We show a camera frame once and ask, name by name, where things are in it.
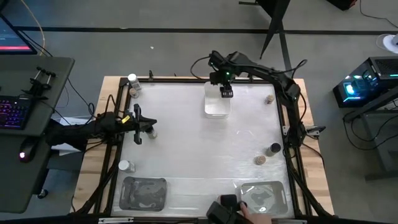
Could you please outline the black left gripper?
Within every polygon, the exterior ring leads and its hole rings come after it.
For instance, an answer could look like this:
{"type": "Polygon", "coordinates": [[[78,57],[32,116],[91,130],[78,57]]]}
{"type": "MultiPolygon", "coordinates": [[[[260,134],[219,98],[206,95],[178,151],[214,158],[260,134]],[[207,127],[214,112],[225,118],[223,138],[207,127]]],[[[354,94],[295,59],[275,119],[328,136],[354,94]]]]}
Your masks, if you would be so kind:
{"type": "Polygon", "coordinates": [[[142,139],[141,139],[141,128],[150,128],[155,125],[157,122],[156,119],[152,118],[146,118],[144,116],[141,116],[141,107],[138,104],[133,105],[133,114],[129,116],[129,119],[126,121],[126,124],[128,126],[129,131],[134,131],[134,142],[137,145],[142,144],[142,139]]]}

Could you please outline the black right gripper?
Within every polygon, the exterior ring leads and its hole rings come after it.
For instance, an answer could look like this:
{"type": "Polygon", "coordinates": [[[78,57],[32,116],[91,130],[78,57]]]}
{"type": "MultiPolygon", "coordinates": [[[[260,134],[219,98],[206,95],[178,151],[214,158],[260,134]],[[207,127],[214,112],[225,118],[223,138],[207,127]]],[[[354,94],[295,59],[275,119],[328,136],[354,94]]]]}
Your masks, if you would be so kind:
{"type": "Polygon", "coordinates": [[[215,71],[210,73],[210,83],[212,85],[221,85],[220,93],[222,98],[232,98],[233,90],[231,89],[231,81],[234,75],[231,72],[215,71]]]}

